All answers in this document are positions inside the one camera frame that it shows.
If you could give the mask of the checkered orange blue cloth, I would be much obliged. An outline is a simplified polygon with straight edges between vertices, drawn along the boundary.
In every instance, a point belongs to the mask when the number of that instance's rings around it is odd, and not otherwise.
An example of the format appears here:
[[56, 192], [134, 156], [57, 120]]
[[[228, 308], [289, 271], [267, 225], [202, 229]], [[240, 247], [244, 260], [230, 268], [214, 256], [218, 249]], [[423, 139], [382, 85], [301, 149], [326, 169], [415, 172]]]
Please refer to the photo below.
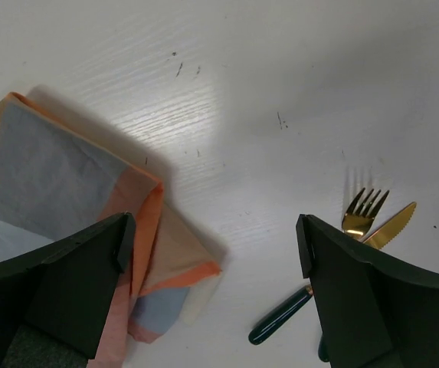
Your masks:
[[94, 359], [121, 367], [128, 338], [151, 343], [178, 319], [189, 290], [220, 275], [214, 257], [164, 203], [161, 179], [115, 156], [25, 96], [0, 101], [0, 262], [112, 215], [136, 223]]

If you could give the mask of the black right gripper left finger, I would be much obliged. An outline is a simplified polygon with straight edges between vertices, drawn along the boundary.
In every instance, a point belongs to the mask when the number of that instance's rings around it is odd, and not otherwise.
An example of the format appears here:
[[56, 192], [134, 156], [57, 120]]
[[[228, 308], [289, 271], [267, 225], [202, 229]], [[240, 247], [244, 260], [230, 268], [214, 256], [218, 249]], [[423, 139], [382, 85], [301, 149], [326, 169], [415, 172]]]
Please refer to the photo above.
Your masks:
[[94, 359], [136, 223], [112, 215], [0, 262], [0, 367], [85, 367]]

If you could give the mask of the gold knife green handle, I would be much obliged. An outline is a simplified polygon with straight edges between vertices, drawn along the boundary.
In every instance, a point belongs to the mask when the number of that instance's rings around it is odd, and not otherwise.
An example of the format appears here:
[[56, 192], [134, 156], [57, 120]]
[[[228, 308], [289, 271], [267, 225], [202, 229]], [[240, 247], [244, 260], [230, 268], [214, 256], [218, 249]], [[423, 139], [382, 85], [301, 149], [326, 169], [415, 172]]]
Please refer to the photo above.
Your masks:
[[[362, 238], [364, 244], [380, 250], [405, 228], [411, 220], [416, 206], [416, 202], [411, 202], [396, 215], [393, 215], [386, 223], [374, 230], [372, 234], [369, 234], [375, 216], [356, 214], [352, 211], [353, 205], [350, 205], [342, 218], [342, 231], [346, 235], [355, 236], [357, 240]], [[249, 342], [253, 345], [263, 343], [303, 307], [312, 296], [313, 289], [310, 284], [303, 286], [289, 296], [254, 326], [248, 335]]]

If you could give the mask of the gold fork green handle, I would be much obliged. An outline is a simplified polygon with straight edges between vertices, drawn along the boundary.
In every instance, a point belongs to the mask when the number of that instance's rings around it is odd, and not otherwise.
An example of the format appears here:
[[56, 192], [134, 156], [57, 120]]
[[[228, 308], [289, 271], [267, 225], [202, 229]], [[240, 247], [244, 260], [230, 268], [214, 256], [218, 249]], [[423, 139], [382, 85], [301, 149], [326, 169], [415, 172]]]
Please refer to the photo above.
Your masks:
[[385, 203], [390, 191], [387, 190], [383, 195], [379, 189], [368, 192], [363, 187], [349, 203], [349, 206], [342, 217], [342, 231], [355, 240], [363, 239], [372, 227], [375, 217]]

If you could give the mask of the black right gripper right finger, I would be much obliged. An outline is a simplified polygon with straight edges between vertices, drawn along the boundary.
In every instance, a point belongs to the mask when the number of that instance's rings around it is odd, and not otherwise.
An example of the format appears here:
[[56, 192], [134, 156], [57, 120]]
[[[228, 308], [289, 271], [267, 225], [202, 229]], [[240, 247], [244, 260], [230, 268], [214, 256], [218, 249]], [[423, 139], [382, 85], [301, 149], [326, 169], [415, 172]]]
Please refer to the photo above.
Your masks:
[[439, 367], [439, 274], [300, 215], [296, 235], [332, 367]]

